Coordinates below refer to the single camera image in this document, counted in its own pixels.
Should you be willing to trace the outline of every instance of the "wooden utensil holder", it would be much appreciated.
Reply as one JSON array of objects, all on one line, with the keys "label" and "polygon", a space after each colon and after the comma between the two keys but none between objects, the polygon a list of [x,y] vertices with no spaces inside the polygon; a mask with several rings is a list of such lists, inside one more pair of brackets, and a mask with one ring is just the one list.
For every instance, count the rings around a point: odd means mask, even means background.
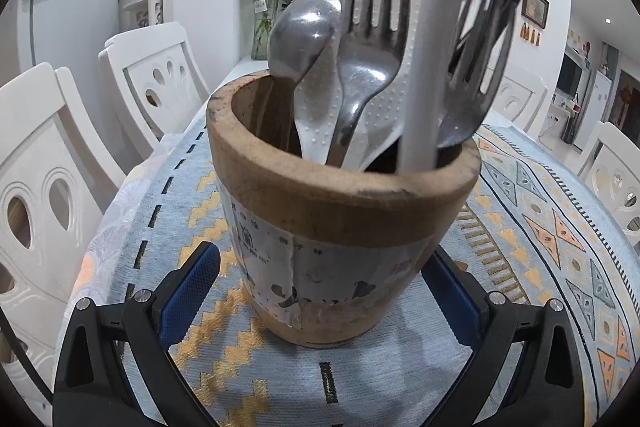
[{"label": "wooden utensil holder", "polygon": [[440,242],[474,187],[473,140],[443,168],[351,172],[262,142],[268,72],[215,92],[207,130],[244,289],[283,339],[330,347],[375,326]]}]

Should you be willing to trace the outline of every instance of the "ceiling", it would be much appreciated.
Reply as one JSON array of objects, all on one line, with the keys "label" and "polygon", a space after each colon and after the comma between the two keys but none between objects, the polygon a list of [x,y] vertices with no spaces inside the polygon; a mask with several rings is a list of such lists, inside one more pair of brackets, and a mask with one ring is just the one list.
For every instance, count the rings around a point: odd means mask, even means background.
[{"label": "ceiling", "polygon": [[640,15],[630,0],[572,0],[571,10],[599,38],[640,62]]}]

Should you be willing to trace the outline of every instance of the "tablecloth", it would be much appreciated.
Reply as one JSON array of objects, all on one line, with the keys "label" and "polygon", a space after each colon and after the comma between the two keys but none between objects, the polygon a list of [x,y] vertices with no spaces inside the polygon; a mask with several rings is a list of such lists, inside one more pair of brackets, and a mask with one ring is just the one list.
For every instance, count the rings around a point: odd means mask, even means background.
[{"label": "tablecloth", "polygon": [[[221,425],[293,426],[302,417],[313,426],[420,425],[470,356],[422,279],[349,346],[287,344],[262,326],[240,290],[204,117],[165,140],[164,152],[130,174],[107,211],[68,315],[82,296],[112,303],[154,288],[200,241],[213,241],[222,252],[220,277],[171,352]],[[476,141],[481,177],[442,245],[487,290],[515,302],[567,304],[591,425],[637,360],[636,256],[590,191],[522,133],[485,126]],[[518,355],[516,347],[480,417],[495,412]],[[143,410],[161,420],[127,346],[122,356]]]}]

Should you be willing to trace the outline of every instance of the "silver bolt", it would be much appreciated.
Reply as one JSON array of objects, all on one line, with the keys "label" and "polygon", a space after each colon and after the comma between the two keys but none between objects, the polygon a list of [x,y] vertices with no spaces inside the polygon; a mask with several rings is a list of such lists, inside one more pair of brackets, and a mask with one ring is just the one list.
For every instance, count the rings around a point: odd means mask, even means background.
[{"label": "silver bolt", "polygon": [[561,312],[564,310],[564,304],[562,304],[562,301],[559,301],[558,299],[551,299],[549,301],[549,307],[555,312]]},{"label": "silver bolt", "polygon": [[136,302],[147,302],[151,298],[151,290],[138,290],[133,298]]},{"label": "silver bolt", "polygon": [[76,302],[76,309],[85,310],[89,307],[89,304],[91,304],[91,299],[88,297],[82,297],[78,302]]},{"label": "silver bolt", "polygon": [[499,305],[504,304],[505,302],[507,302],[507,297],[505,297],[500,292],[491,292],[491,293],[489,293],[489,300],[492,303],[497,304],[499,306]]}]

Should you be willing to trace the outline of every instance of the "chair backrest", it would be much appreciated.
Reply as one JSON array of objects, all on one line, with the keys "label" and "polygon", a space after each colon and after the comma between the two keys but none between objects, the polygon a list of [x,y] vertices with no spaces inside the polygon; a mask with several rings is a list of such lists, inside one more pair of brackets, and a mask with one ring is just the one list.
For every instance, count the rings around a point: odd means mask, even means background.
[{"label": "chair backrest", "polygon": [[576,173],[635,246],[640,241],[640,149],[612,123],[598,122]]},{"label": "chair backrest", "polygon": [[146,158],[159,137],[187,128],[209,90],[177,22],[120,33],[104,47],[98,56],[118,117]]},{"label": "chair backrest", "polygon": [[[486,76],[494,73],[487,68]],[[546,95],[542,78],[508,62],[492,108],[524,132],[529,130]]]},{"label": "chair backrest", "polygon": [[[43,63],[0,87],[0,128],[0,305],[50,382],[63,312],[102,219],[74,158],[113,195],[125,175],[66,68]],[[5,362],[20,394],[43,401],[20,363]]]}]

